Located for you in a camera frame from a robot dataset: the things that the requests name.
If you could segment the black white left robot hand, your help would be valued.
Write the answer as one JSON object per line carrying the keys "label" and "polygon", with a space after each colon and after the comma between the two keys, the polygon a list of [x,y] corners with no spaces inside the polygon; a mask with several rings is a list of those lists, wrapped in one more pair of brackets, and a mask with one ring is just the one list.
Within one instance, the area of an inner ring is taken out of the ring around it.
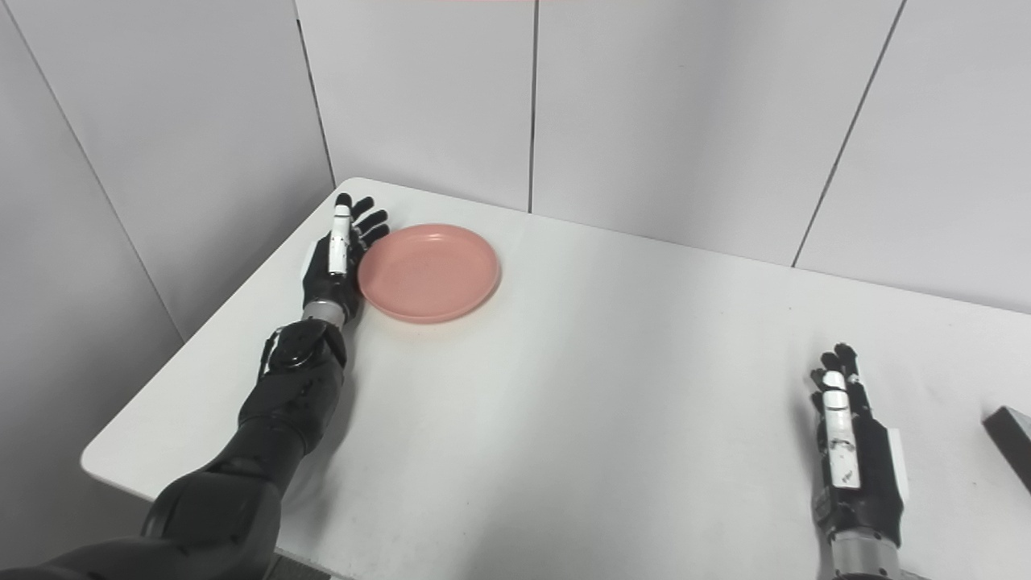
{"label": "black white left robot hand", "polygon": [[389,213],[375,199],[337,195],[330,230],[317,241],[302,279],[303,319],[315,318],[342,327],[356,317],[363,300],[358,265],[384,236],[390,234]]}

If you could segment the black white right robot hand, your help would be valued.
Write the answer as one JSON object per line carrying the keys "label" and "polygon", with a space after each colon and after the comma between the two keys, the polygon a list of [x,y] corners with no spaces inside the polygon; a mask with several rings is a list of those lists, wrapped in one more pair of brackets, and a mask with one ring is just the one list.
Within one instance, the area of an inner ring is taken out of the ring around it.
{"label": "black white right robot hand", "polygon": [[905,499],[892,437],[874,418],[858,355],[847,344],[836,344],[820,360],[821,367],[810,372],[814,393],[809,397],[820,458],[814,524],[828,542],[860,531],[901,547]]}

